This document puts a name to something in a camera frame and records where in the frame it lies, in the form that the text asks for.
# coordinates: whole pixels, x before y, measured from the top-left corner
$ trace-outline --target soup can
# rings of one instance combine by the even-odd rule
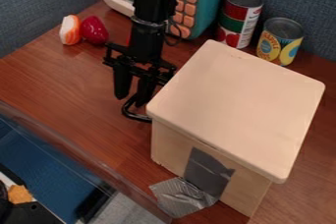
[[[216,39],[235,48],[249,46],[262,5],[262,0],[224,0]]]
[[[304,30],[287,18],[272,18],[265,22],[256,55],[281,66],[291,64],[304,39]]]

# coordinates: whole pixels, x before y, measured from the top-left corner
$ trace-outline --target black cable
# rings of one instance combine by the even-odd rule
[[[178,32],[179,32],[178,39],[174,43],[171,43],[167,39],[167,37],[166,37],[167,33],[165,33],[165,35],[164,35],[164,41],[166,42],[166,44],[168,46],[174,47],[174,46],[178,45],[182,41],[182,32],[181,32],[181,29],[179,28],[179,26],[175,23],[175,21],[173,19],[169,18],[168,19],[168,24],[172,24],[178,30]]]

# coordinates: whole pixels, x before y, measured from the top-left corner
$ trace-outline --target white wooden box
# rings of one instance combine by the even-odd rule
[[[196,147],[235,169],[220,200],[252,216],[284,183],[323,83],[208,40],[148,103],[152,159],[183,176]]]

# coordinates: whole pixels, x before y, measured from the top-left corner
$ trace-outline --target desk surface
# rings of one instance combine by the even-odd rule
[[[102,2],[81,13],[81,17],[88,15],[102,18],[113,41],[126,42],[131,28],[128,18]],[[114,98],[112,71],[101,64],[104,48],[85,42],[63,46],[58,29],[0,60],[0,99],[53,129],[153,197],[148,186],[174,175],[150,160],[150,125],[121,115],[124,101]],[[177,47],[165,46],[164,58],[182,66],[205,40],[204,36]],[[302,52],[290,68],[322,81],[326,91],[287,183],[271,187],[251,220],[219,202],[174,223],[336,222],[336,64]],[[103,173],[100,166],[89,161],[82,160]],[[104,177],[139,199],[138,190],[125,188],[109,174]]]

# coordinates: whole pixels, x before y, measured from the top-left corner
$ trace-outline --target gray duct tape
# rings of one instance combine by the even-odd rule
[[[173,218],[181,218],[213,205],[223,194],[234,171],[193,148],[185,178],[160,182],[150,189],[163,211]]]

